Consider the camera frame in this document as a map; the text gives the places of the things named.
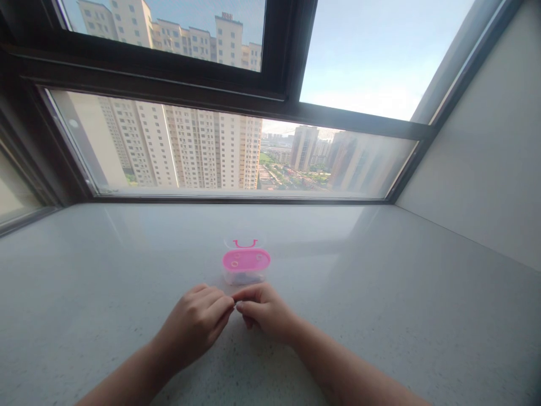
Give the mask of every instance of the pink lid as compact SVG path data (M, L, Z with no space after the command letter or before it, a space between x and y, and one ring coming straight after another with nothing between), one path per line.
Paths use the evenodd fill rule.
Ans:
M271 263L271 256L262 248L231 250L222 258L228 272L262 271Z

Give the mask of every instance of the pink handle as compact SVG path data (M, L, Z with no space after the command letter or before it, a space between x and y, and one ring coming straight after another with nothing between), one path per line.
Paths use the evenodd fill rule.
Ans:
M246 247L242 247L238 244L238 240L233 240L233 242L235 243L235 245L237 246L237 248L252 248L252 247L255 247L255 243L257 242L257 240L254 240L254 243L250 246L246 246Z

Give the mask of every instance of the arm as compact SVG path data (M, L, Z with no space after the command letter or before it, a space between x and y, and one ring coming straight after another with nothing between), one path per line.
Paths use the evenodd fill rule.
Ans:
M333 404L426 405L427 403L294 314L269 284L233 295L248 329L254 325L291 346Z
M78 405L150 403L175 374L214 344L233 306L233 299L221 290L196 286L176 304L158 334Z

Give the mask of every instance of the forearm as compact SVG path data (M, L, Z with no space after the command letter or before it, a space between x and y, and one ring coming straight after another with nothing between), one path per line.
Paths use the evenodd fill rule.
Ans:
M77 405L146 405L173 375L167 362L148 344L130 356Z
M291 345L333 404L426 404L307 321L296 326Z

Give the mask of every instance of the white wall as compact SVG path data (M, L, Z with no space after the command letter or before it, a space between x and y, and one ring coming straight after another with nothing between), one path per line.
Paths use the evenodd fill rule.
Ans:
M526 1L398 206L541 270L541 5Z

